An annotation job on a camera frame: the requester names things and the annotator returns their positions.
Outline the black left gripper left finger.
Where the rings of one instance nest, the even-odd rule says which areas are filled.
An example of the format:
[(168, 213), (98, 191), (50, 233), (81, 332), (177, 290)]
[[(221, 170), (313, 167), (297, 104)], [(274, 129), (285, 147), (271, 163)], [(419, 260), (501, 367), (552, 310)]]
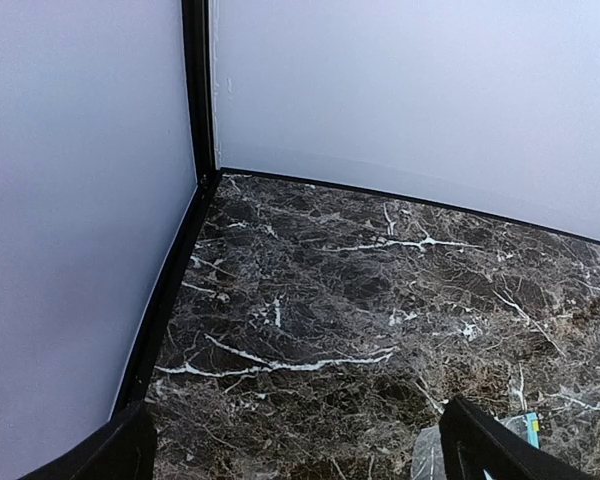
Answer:
[(23, 476), (24, 480), (151, 479), (156, 429), (142, 401), (121, 412), (72, 450)]

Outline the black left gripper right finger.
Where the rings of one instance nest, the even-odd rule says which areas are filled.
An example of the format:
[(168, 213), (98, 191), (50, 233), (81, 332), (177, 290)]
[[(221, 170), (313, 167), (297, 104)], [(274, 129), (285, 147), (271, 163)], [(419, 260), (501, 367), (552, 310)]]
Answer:
[(439, 421), (448, 479), (589, 479), (591, 476), (532, 446), (461, 395)]

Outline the large clear zip bag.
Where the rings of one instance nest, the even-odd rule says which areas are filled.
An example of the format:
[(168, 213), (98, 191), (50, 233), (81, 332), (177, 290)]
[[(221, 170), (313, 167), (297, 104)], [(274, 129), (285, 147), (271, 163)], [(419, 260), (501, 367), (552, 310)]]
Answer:
[[(499, 422), (535, 448), (539, 448), (539, 419), (535, 412), (499, 419)], [(438, 426), (418, 434), (411, 464), (411, 480), (446, 480), (441, 435)]]

